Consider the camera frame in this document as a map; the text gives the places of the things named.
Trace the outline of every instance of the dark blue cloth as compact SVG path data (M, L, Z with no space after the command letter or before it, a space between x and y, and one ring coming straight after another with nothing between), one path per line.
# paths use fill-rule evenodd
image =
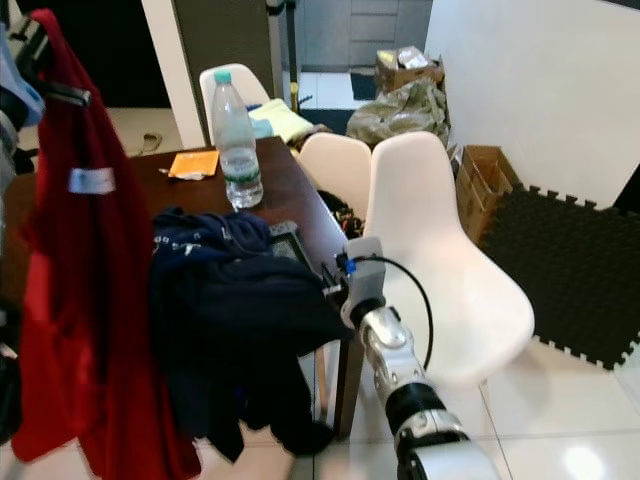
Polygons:
M294 454L324 448L333 434L312 419L298 356L352 331L324 300L320 278L274 257L268 225L248 213L172 208L154 227L154 347L181 430L232 461L243 450L240 419L270 425Z

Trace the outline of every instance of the white tag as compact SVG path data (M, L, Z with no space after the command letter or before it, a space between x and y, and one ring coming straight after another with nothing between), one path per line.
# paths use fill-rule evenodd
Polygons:
M104 195L116 189L116 182L111 168L88 170L74 168L69 177L69 191L88 195Z

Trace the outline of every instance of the cardboard box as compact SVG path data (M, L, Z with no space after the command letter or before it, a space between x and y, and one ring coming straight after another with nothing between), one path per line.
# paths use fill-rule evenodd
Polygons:
M519 183L500 147L465 147L456 178L456 199L462 228L476 245L491 224L503 194Z
M431 77L440 84L444 68L439 62L427 59L416 47L378 51L375 71L378 92L396 90L421 77Z

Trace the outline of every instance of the white plastic chair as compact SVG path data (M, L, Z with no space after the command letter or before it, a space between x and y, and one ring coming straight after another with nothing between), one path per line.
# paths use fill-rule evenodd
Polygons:
M303 145L298 161L316 188L340 197L358 217L366 217L371 151L365 143L333 133L316 133Z
M209 138L211 139L212 145L214 145L215 142L213 140L213 126L211 123L211 102L213 101L213 92L216 89L214 74L218 70L227 70L231 73L231 84L238 91L245 105L262 105L269 101L269 94L267 94L260 80L258 80L258 77L245 65L231 63L229 65L209 68L202 72L200 74L200 90L202 91L204 110L207 114L207 126L209 127Z
M365 236L411 270L429 296L434 344L427 376L437 386L472 386L511 361L533 334L533 310L522 290L466 236L453 175L440 140L407 133L373 151ZM385 296L414 334L424 361L428 324L411 281L387 269Z

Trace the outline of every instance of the dark wood table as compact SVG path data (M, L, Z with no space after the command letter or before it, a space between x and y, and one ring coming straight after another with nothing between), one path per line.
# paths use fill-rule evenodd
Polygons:
M300 227L310 260L320 271L322 262L332 265L346 237L302 169L279 138L258 140L257 154L262 171L264 198L252 212L273 225L293 220ZM176 152L132 159L134 170L153 215L168 205L187 212L228 213L233 211L225 194L221 172L199 182L173 181L158 171L168 169ZM6 247L2 262L2 295L20 305L24 295L29 250L19 228L34 207L35 176L22 175L11 184L6 196ZM363 352L356 342L343 342L338 367L335 427L340 437L351 433Z

